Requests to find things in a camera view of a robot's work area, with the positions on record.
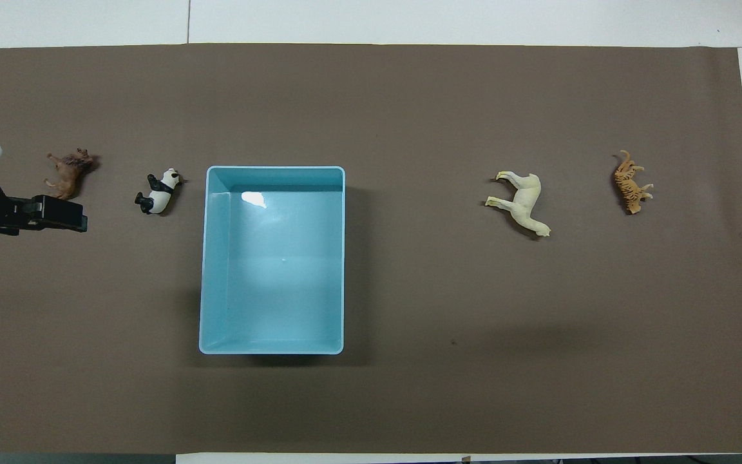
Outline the brown lion toy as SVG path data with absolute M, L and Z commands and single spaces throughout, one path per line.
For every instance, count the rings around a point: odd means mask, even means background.
M 62 158 L 54 156 L 53 153 L 47 153 L 45 157 L 53 162 L 59 178 L 55 182 L 44 179 L 44 184 L 54 189 L 53 196 L 59 200 L 73 198 L 79 188 L 81 177 L 97 169 L 98 165 L 97 156 L 90 155 L 86 149 L 77 149 L 76 153 Z

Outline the brown table mat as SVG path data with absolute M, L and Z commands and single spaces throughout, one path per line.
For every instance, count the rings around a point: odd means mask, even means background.
M 0 452 L 742 452 L 736 50 L 0 49 L 0 145 L 100 159 L 88 232 L 0 235 Z M 198 350 L 214 165 L 344 168 L 342 353 Z

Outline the cream white horse toy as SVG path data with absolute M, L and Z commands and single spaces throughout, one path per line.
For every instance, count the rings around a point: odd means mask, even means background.
M 513 171 L 498 171 L 495 181 L 508 181 L 515 187 L 515 196 L 511 200 L 489 196 L 484 202 L 487 208 L 503 209 L 524 229 L 534 232 L 538 237 L 549 237 L 551 228 L 542 221 L 532 217 L 533 209 L 542 192 L 542 183 L 534 173 L 520 176 Z

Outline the black and white panda toy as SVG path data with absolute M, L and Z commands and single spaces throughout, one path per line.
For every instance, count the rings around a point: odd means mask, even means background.
M 133 199 L 133 203 L 144 214 L 162 214 L 167 209 L 168 203 L 174 195 L 175 188 L 182 185 L 182 174 L 174 168 L 168 168 L 159 177 L 153 173 L 148 173 L 146 180 L 150 188 L 150 193 L 145 196 L 139 191 L 135 199 Z

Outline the light blue storage box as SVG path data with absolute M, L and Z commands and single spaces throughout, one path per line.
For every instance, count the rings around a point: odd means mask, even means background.
M 209 167 L 198 350 L 341 353 L 346 228 L 342 167 Z

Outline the orange striped tiger toy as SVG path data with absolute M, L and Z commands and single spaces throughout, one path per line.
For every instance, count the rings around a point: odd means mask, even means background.
M 648 192 L 650 188 L 654 187 L 654 184 L 648 183 L 644 186 L 639 186 L 635 180 L 635 175 L 639 171 L 644 171 L 645 168 L 636 164 L 627 150 L 620 150 L 620 153 L 624 153 L 626 157 L 613 172 L 613 181 L 622 195 L 626 212 L 630 215 L 635 215 L 642 210 L 641 203 L 643 200 L 654 198 Z

